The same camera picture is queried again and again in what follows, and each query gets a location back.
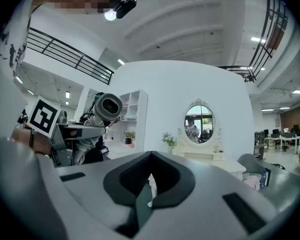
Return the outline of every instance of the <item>ornate mirror frame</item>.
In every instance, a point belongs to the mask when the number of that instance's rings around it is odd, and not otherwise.
[[[212,137],[205,143],[194,143],[192,142],[185,131],[185,116],[188,113],[190,109],[192,109],[195,106],[204,106],[206,107],[212,114],[212,120],[213,120],[213,125],[214,125],[214,130],[213,130],[213,135]],[[214,146],[217,147],[219,146],[219,143],[222,142],[221,139],[221,134],[222,134],[222,129],[219,128],[219,121],[218,118],[216,117],[216,114],[213,112],[213,110],[210,108],[208,103],[202,101],[200,98],[196,99],[194,102],[192,102],[184,111],[182,114],[182,119],[180,122],[181,127],[178,129],[178,140],[177,140],[177,145],[184,146],[187,142],[189,145],[196,147],[196,148],[206,148],[208,146]]]

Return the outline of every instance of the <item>bottle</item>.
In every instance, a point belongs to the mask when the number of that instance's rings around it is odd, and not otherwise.
[[[263,170],[263,173],[262,173],[262,176],[261,176],[261,179],[260,179],[260,188],[261,189],[263,189],[266,186],[266,178],[267,178],[266,173],[267,173],[267,171]]]

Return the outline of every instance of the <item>flower vase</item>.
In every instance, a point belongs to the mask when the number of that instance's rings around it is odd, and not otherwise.
[[[168,145],[168,154],[172,154],[172,146]]]

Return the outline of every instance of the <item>black metal railing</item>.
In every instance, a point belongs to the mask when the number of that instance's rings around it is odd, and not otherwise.
[[[262,40],[264,39],[269,19],[270,19],[269,29],[268,29],[268,32],[265,37],[265,43],[262,44]],[[270,8],[270,0],[266,0],[266,14],[265,14],[265,19],[264,19],[264,24],[263,24],[260,41],[257,45],[257,48],[255,49],[254,55],[249,64],[249,67],[253,68],[253,75],[255,75],[255,77],[258,76],[261,69],[265,66],[266,62],[268,61],[268,59],[269,58],[272,59],[272,57],[273,57],[272,52],[279,41],[279,37],[280,37],[281,33],[283,32],[283,29],[284,30],[286,29],[287,23],[288,23],[288,18],[286,17],[286,4],[281,0],[277,0],[277,9],[276,9],[276,0],[272,0],[272,8]]]
[[[32,27],[29,29],[26,46],[107,85],[114,74],[112,70],[83,52]]]
[[[277,0],[277,9],[276,9],[276,0],[272,0],[272,8],[270,8],[270,2],[271,2],[270,0],[266,0],[266,13],[265,13],[265,20],[264,20],[262,32],[261,32],[261,37],[249,65],[219,66],[219,68],[221,69],[225,69],[234,72],[238,75],[241,75],[244,78],[244,81],[246,83],[254,83],[256,81],[258,74],[260,73],[262,68],[264,68],[268,59],[269,58],[272,59],[273,57],[272,52],[276,47],[276,45],[277,44],[279,45],[278,41],[279,41],[280,34],[282,33],[282,30],[285,30],[287,27],[288,19],[286,17],[286,4],[281,0]],[[270,19],[270,25],[267,34],[265,36],[269,19]]]
[[[232,66],[219,66],[218,68],[224,69],[233,73],[236,73],[244,79],[246,83],[254,83],[256,77],[249,66],[239,66],[239,65],[232,65]]]

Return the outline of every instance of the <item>flowers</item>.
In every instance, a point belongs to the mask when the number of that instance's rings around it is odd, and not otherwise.
[[[166,132],[162,134],[162,141],[166,142],[170,147],[176,144],[176,140],[172,137],[170,132]]]

